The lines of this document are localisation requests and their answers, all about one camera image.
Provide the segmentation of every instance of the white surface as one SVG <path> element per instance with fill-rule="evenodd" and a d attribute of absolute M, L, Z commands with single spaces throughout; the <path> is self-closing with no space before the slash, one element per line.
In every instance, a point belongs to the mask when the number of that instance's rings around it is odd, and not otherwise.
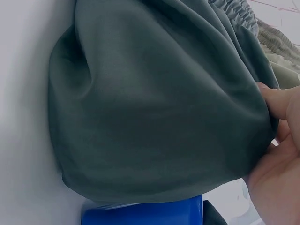
<path fill-rule="evenodd" d="M 300 0 L 248 0 L 255 15 L 300 45 Z"/>
<path fill-rule="evenodd" d="M 73 0 L 0 0 L 0 224 L 78 225 L 47 128 L 47 66 Z"/>

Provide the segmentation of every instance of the gray-green cloth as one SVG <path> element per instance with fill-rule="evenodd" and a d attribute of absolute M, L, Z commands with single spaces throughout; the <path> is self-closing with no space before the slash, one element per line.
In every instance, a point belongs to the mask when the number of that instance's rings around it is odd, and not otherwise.
<path fill-rule="evenodd" d="M 187 199 L 248 174 L 278 83 L 245 0 L 78 0 L 50 59 L 65 184 L 95 201 Z"/>

